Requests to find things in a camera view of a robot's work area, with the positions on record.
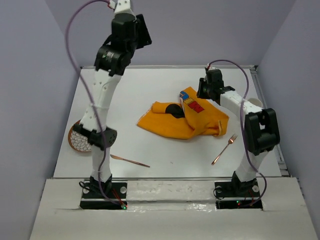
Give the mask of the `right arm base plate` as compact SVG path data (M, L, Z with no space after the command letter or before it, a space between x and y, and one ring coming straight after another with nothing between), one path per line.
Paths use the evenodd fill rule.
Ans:
M214 183L212 193L217 210L263 209L262 201L258 200L260 189L257 181L240 192L233 189L230 181L218 181Z

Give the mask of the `white ceramic mug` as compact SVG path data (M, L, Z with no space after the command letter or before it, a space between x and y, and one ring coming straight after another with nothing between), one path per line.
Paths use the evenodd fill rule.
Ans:
M248 101L257 107L263 108L263 103L258 98L249 98Z

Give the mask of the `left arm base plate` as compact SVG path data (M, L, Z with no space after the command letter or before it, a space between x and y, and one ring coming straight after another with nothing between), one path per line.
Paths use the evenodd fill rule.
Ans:
M88 180L80 181L82 188L79 207L83 210L127 210L127 182L113 182L110 190L101 193L99 186Z

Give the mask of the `copper fork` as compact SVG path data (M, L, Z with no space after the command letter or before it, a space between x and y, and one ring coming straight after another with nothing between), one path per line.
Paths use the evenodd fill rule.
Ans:
M237 134L233 134L228 142L227 145L223 148L223 150L218 154L218 156L212 161L211 165L214 166L216 164L216 162L218 161L218 159L221 157L221 155L225 152L225 150L228 148L229 145L232 145L235 140L237 139L238 135Z

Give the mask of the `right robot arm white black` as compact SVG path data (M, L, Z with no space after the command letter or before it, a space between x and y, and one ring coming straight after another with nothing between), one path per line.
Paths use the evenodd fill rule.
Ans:
M244 155L230 182L221 184L223 197L242 197L258 185L257 173L267 154L280 143L277 115L272 108L263 109L225 86L219 69L206 68L197 91L200 99L212 100L228 109L240 121Z

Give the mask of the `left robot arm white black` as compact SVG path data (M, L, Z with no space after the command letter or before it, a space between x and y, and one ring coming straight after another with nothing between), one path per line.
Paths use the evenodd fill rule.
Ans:
M87 187L104 198L112 188L110 148L116 140L117 131L107 126L107 115L115 89L137 49L151 45L152 40L142 14L116 14L111 21L111 35L96 54L96 71L108 76L95 81L92 101L73 130L87 138L91 146L92 173Z

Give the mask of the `copper knife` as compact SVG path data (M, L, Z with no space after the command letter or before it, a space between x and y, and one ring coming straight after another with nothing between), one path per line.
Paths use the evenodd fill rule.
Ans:
M129 159L126 159L126 158L123 158L123 157L119 157L119 156L113 155L113 154L110 154L110 157L115 159L115 160L125 161L125 162L131 163L131 164L135 164L135 165L143 166L143 167L146 167L146 168L150 168L150 166L147 165L147 164L144 164L144 163L141 163L141 162L138 162L138 161L134 161L134 160L129 160Z

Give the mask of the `orange Mickey Mouse placemat cloth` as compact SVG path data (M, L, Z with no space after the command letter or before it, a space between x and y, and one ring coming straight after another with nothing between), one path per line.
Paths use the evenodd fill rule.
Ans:
M229 116L192 87L179 93L179 102L154 102L137 126L165 138L189 140L196 136L220 137L227 133Z

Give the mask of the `floral patterned plate copper rim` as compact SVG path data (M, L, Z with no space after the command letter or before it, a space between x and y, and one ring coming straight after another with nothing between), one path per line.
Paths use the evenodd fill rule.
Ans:
M92 151L92 146L88 143L87 138L74 131L73 127L69 129L67 140L69 146L76 152L90 153Z

